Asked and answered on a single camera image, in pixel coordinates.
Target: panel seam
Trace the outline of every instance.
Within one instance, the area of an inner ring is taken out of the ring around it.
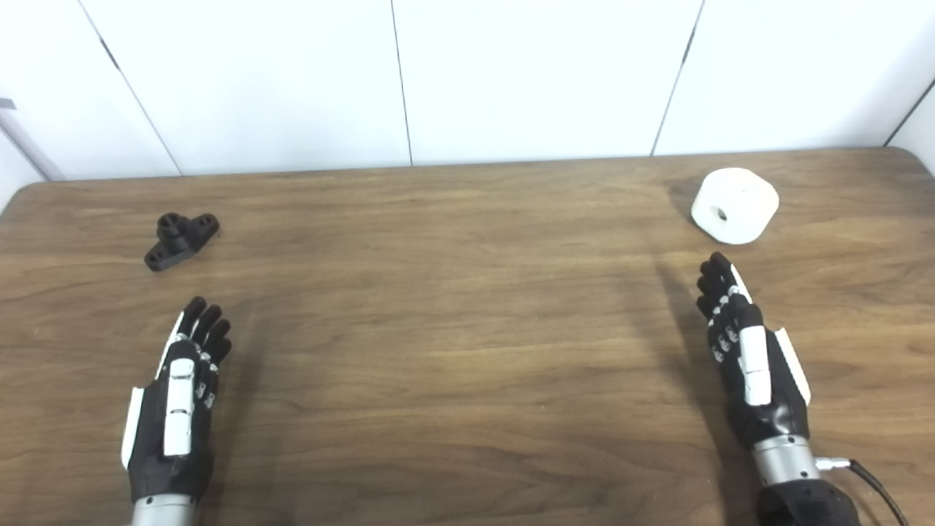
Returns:
[[[901,121],[899,121],[899,124],[897,124],[896,129],[893,130],[893,133],[889,134],[889,138],[886,140],[886,142],[883,143],[884,146],[889,146],[889,143],[892,142],[893,139],[896,138],[896,134],[898,134],[899,131],[902,129],[902,127],[906,124],[906,122],[909,121],[909,118],[913,116],[913,113],[915,113],[915,109],[918,108],[920,104],[922,104],[922,101],[925,100],[926,96],[928,96],[928,94],[932,91],[933,87],[935,87],[935,79],[932,79],[932,82],[931,84],[928,85],[928,88],[926,88],[926,91],[922,92],[922,96],[920,96],[919,99],[915,101],[915,104],[913,104],[913,106],[909,108],[909,111],[906,113],[906,116],[903,117]]]
[[[679,64],[679,72],[675,74],[675,81],[672,83],[672,91],[669,92],[669,100],[666,101],[666,109],[663,110],[662,119],[659,121],[659,128],[655,131],[653,148],[649,152],[651,157],[655,155],[655,148],[659,144],[659,138],[662,137],[662,128],[666,125],[666,118],[669,116],[669,107],[672,105],[672,98],[675,97],[675,90],[679,87],[679,79],[682,78],[682,71],[685,69],[685,63],[688,61],[688,53],[692,49],[692,44],[695,42],[695,32],[698,30],[698,22],[701,20],[701,11],[704,10],[704,3],[705,0],[701,0],[701,5],[698,6],[698,14],[695,15],[695,24],[692,25],[692,33],[688,36],[688,42],[685,43],[685,53],[682,54],[682,63]]]
[[[403,85],[403,60],[399,54],[399,33],[396,30],[396,5],[390,0],[390,14],[393,17],[393,41],[396,43],[396,65],[399,68],[399,92],[403,97],[403,122],[406,125],[406,144],[409,147],[410,166],[412,164],[412,137],[409,132],[409,111],[406,109],[406,86]]]
[[[159,133],[159,130],[156,128],[156,124],[152,121],[152,118],[150,117],[150,114],[146,111],[146,108],[143,107],[143,103],[139,100],[139,96],[137,95],[137,92],[133,89],[133,86],[130,84],[130,80],[128,80],[126,78],[126,74],[123,73],[123,69],[121,69],[120,65],[117,64],[117,60],[114,58],[113,53],[110,51],[110,47],[107,45],[107,42],[104,41],[104,37],[101,36],[101,32],[98,31],[97,25],[94,24],[94,20],[91,19],[91,14],[88,13],[88,9],[84,7],[84,3],[81,0],[78,0],[78,5],[81,7],[81,10],[84,11],[85,18],[88,19],[88,23],[91,25],[91,28],[94,29],[94,33],[97,35],[97,38],[100,39],[101,45],[104,47],[104,50],[108,53],[108,56],[110,57],[110,61],[113,62],[114,67],[116,67],[117,71],[120,73],[120,76],[123,79],[123,83],[126,84],[126,89],[130,90],[130,95],[132,95],[133,99],[137,102],[137,106],[139,107],[139,110],[143,112],[143,117],[146,118],[146,122],[150,124],[152,133],[156,135],[156,138],[159,139],[159,143],[163,145],[163,150],[165,150],[165,154],[168,155],[169,160],[172,161],[172,165],[176,168],[176,171],[179,173],[179,175],[184,176],[185,174],[181,171],[178,161],[176,161],[175,156],[172,155],[172,152],[169,150],[168,145],[165,144],[165,139],[163,139],[162,134]]]

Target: white panel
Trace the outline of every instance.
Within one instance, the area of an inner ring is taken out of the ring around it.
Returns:
[[[54,179],[178,175],[75,0],[0,6],[0,119]]]
[[[698,0],[396,0],[416,165],[648,155]]]
[[[408,165],[388,0],[85,0],[182,173]]]
[[[708,0],[655,153],[882,146],[932,50],[931,1]]]
[[[42,181],[33,166],[0,130],[0,210],[3,210],[13,194],[30,183]]]
[[[928,95],[890,142],[914,153],[935,174],[935,89]]]

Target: black mount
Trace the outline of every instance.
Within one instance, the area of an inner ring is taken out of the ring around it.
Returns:
[[[210,213],[189,219],[169,212],[156,222],[159,242],[146,253],[143,261],[154,272],[178,265],[197,254],[220,226],[218,218]]]

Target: black plastic part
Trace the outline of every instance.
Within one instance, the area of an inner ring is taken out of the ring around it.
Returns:
[[[165,355],[164,363],[171,363],[177,358],[188,358],[195,363],[201,359],[198,348],[187,340],[173,343]],[[133,503],[165,493],[189,495],[199,501],[208,489],[214,471],[214,455],[208,446],[210,411],[194,412],[191,453],[179,457],[163,456],[168,378],[168,374],[160,374],[153,380],[146,387],[148,392],[143,396],[140,406],[137,436],[127,465],[130,502]]]
[[[169,212],[156,222],[159,242],[146,253],[143,261],[154,272],[178,265],[197,254],[220,227],[218,218],[210,213],[189,219]]]
[[[860,526],[854,502],[825,480],[793,480],[760,491],[761,526]]]

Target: black cable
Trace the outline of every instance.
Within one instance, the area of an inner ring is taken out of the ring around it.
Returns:
[[[906,516],[902,515],[902,510],[899,509],[899,506],[896,504],[896,501],[893,500],[893,497],[889,496],[889,493],[886,492],[886,489],[883,487],[883,483],[877,480],[877,477],[867,471],[867,468],[860,465],[860,462],[851,459],[851,465],[848,466],[848,469],[853,471],[855,475],[864,479],[864,482],[870,485],[871,488],[875,489],[877,493],[880,493],[880,496],[883,497],[883,500],[886,501],[886,505],[889,506],[889,509],[893,512],[893,515],[896,516],[896,520],[899,522],[899,526],[909,526],[909,521],[906,520]]]

